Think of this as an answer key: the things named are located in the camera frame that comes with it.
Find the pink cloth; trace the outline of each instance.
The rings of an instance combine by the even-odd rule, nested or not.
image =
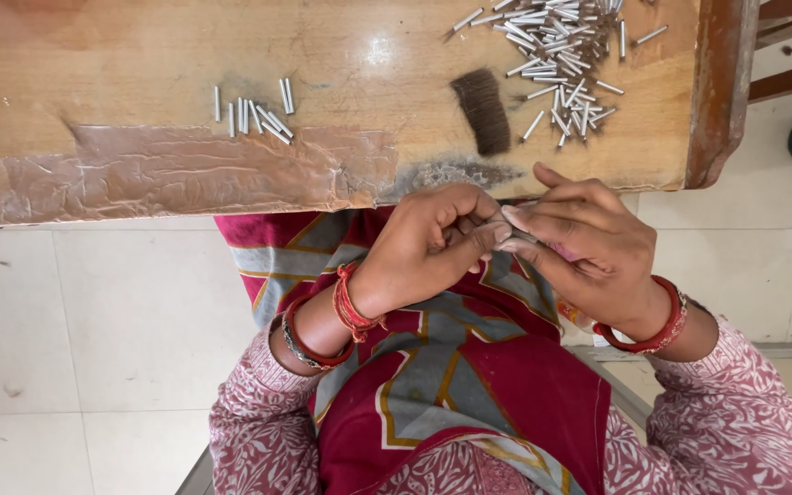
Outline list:
[[[718,320],[704,359],[652,357],[665,392],[655,400],[643,446],[610,407],[605,492],[792,494],[792,398],[772,364]],[[210,413],[216,493],[321,493],[314,424],[306,409],[316,378],[294,375],[270,353],[270,328],[237,363]],[[469,442],[431,449],[378,493],[542,493],[505,462]]]

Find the wooden tabletop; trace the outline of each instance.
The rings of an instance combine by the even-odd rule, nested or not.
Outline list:
[[[0,1],[0,225],[388,204],[418,187],[475,182],[496,197],[543,186],[537,160],[628,190],[704,187],[743,130],[757,6],[626,0],[629,38],[596,91],[619,110],[588,144],[556,152],[548,120],[490,159],[475,151],[449,82],[488,67],[515,139],[550,95],[502,75],[524,59],[488,26],[443,35],[489,0],[210,3]],[[223,102],[281,120],[289,77],[297,134],[228,136]]]

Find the red bangle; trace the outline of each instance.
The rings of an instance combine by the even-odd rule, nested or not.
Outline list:
[[[603,323],[595,323],[595,333],[602,336],[610,345],[621,351],[632,352],[633,354],[653,354],[662,351],[674,339],[680,335],[684,327],[687,326],[687,296],[679,291],[677,287],[667,279],[659,275],[654,275],[653,280],[660,286],[665,287],[671,297],[671,316],[665,326],[651,339],[638,343],[622,343],[613,334],[612,328]]]
[[[387,330],[384,324],[386,319],[385,314],[381,314],[378,318],[368,319],[358,313],[357,309],[353,307],[350,301],[350,296],[347,295],[347,282],[355,271],[359,268],[357,262],[350,262],[350,264],[338,267],[338,282],[335,282],[335,292],[332,294],[332,304],[335,307],[335,313],[341,324],[345,328],[350,329],[350,334],[353,336],[354,342],[365,342],[366,334],[370,329],[380,325],[384,330]]]
[[[302,304],[313,298],[314,295],[316,294],[306,294],[301,296],[300,298],[292,301],[292,304],[286,308],[286,311],[282,316],[283,339],[286,341],[286,346],[289,347],[290,351],[292,351],[292,354],[294,354],[299,361],[307,366],[311,366],[312,368],[325,371],[347,361],[356,344],[351,340],[344,346],[344,349],[341,350],[341,354],[335,357],[323,357],[311,351],[306,345],[304,345],[304,342],[302,342],[301,338],[298,336],[298,332],[295,332],[295,324],[293,321],[295,318],[295,312],[301,308]]]

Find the brown tape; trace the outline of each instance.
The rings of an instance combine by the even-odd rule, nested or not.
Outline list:
[[[270,135],[205,127],[73,126],[75,155],[2,159],[0,225],[373,206],[392,185],[394,133],[349,126]]]

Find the sleeve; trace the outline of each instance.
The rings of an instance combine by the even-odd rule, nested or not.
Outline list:
[[[319,378],[283,368],[258,332],[209,413],[215,493],[316,494],[319,455],[307,399]]]
[[[772,363],[727,321],[693,363],[650,357],[665,392],[644,447],[610,407],[605,491],[792,495],[792,397]]]

